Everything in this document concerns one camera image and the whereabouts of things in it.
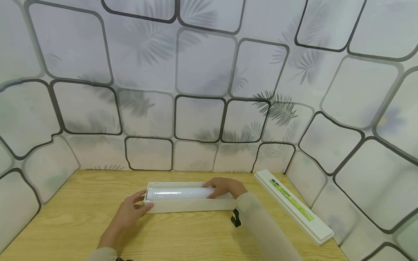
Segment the sleeve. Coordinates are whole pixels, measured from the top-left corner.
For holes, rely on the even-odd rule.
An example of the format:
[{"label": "sleeve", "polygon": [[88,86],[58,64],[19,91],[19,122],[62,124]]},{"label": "sleeve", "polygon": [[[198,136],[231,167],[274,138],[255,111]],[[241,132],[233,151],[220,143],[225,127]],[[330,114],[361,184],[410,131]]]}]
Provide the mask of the sleeve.
[{"label": "sleeve", "polygon": [[302,260],[292,243],[253,194],[245,193],[239,196],[236,206],[241,224],[255,238],[265,260]]},{"label": "sleeve", "polygon": [[116,250],[110,247],[96,249],[89,257],[87,257],[87,261],[115,261],[116,259]]}]

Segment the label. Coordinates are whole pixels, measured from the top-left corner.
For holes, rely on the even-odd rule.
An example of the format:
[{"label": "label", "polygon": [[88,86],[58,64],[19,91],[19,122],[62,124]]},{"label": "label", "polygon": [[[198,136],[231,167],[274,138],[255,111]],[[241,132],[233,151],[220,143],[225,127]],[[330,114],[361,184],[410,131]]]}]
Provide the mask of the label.
[{"label": "label", "polygon": [[269,180],[271,184],[273,184],[273,186],[275,188],[277,188],[278,191],[280,191],[280,193],[285,196],[285,198],[287,198],[287,200],[297,209],[299,210],[299,212],[308,220],[308,221],[312,221],[314,220],[314,217],[311,216],[292,196],[289,195],[289,193],[286,192],[286,190],[279,185],[279,183],[277,183],[275,180]]}]

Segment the wood grain surface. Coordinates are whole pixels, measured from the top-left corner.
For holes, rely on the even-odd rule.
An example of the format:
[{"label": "wood grain surface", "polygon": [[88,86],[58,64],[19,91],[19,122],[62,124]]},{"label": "wood grain surface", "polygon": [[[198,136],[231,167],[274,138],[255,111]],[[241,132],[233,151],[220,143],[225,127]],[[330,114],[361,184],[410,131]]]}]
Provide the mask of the wood grain surface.
[{"label": "wood grain surface", "polygon": [[[86,260],[125,197],[150,181],[242,181],[304,260],[347,260],[333,240],[321,247],[256,182],[251,173],[83,170],[75,173],[1,254],[0,260]],[[275,175],[300,200],[289,180]],[[122,235],[118,252],[141,260],[262,260],[254,239],[231,223],[232,211],[147,214]]]}]

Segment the plastic wrap roll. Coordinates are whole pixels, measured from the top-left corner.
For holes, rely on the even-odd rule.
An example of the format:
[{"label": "plastic wrap roll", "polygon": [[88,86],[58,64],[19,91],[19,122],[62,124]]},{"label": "plastic wrap roll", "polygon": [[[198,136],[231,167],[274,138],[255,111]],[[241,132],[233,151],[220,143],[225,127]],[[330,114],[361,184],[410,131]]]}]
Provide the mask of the plastic wrap roll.
[{"label": "plastic wrap roll", "polygon": [[[205,199],[214,190],[215,188],[151,188],[147,192],[147,200]],[[217,198],[231,197],[228,193]]]}]

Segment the white box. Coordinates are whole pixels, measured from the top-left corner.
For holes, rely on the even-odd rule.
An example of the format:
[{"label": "white box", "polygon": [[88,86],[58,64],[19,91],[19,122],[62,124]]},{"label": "white box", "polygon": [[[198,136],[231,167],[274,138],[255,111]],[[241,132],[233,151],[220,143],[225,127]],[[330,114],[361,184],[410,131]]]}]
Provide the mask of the white box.
[{"label": "white box", "polygon": [[256,172],[254,178],[315,245],[320,246],[334,236],[334,232],[268,170]]},{"label": "white box", "polygon": [[[201,188],[205,182],[149,182],[150,188]],[[150,201],[145,195],[144,203],[153,202],[154,207],[148,213],[192,212],[235,209],[235,199],[186,199],[186,200],[156,200]]]}]

